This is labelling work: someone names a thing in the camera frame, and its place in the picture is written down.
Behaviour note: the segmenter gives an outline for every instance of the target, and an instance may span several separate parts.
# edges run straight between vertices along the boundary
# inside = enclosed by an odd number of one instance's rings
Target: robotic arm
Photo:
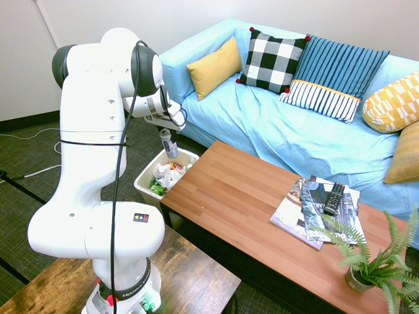
[[[91,258],[100,283],[83,313],[112,313],[113,204],[102,201],[100,192],[116,177],[124,108],[134,117],[175,130],[182,130],[185,120],[164,87],[158,56],[127,29],[108,31],[100,44],[59,49],[52,68],[62,88],[62,174],[55,194],[29,223],[29,244],[50,256]],[[119,166],[122,175],[126,147]],[[162,243],[164,220],[153,206],[117,202],[116,208],[117,313],[156,311],[161,305],[161,279],[147,257]]]

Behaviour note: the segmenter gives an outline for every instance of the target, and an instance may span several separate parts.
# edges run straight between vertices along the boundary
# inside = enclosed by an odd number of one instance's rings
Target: white trash bin
[[[163,149],[157,156],[154,158],[150,164],[139,174],[139,176],[134,181],[135,188],[141,193],[146,204],[155,206],[161,212],[160,201],[164,196],[160,196],[154,192],[150,191],[150,182],[155,177],[153,171],[157,164],[166,165],[170,162],[177,163],[181,166],[187,166],[189,164],[194,164],[199,156],[189,152],[185,149],[179,148],[179,154],[176,158],[168,158],[166,151]],[[176,214],[170,213],[170,220],[174,229],[178,229],[183,219]]]

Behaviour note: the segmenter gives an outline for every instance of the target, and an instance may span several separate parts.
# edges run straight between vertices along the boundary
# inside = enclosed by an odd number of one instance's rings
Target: potted plant
[[[322,214],[322,217],[334,229],[340,230],[351,236],[357,248],[349,245],[346,241],[337,236],[334,232],[313,226],[313,229],[330,237],[344,259],[338,265],[349,265],[345,275],[348,285],[356,291],[365,291],[368,288],[378,287],[384,291],[388,301],[389,314],[399,313],[399,298],[409,303],[413,313],[419,314],[419,305],[415,300],[419,297],[419,279],[412,276],[411,269],[406,266],[401,254],[412,243],[418,228],[418,210],[415,206],[410,215],[407,227],[399,232],[393,217],[386,211],[390,230],[390,245],[379,252],[377,257],[370,261],[370,249],[363,234],[347,224],[336,221],[329,215]],[[402,288],[398,288],[394,281],[401,281]]]

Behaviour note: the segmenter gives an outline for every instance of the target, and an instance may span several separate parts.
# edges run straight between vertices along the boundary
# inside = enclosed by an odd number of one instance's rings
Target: remote control
[[[332,191],[329,193],[327,197],[327,201],[323,211],[328,215],[335,215],[337,213],[337,209],[340,203],[340,200],[343,197],[343,191],[345,186],[340,183],[335,183],[333,185]]]

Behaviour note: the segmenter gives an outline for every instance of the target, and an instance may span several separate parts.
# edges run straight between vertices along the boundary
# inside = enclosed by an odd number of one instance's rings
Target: yellow pillow
[[[400,134],[392,165],[384,183],[419,181],[419,122],[407,126]]]
[[[419,71],[387,85],[364,103],[363,117],[374,130],[391,133],[419,120]]]
[[[187,68],[198,100],[201,101],[218,85],[242,69],[236,40],[232,37],[219,50],[188,64]]]

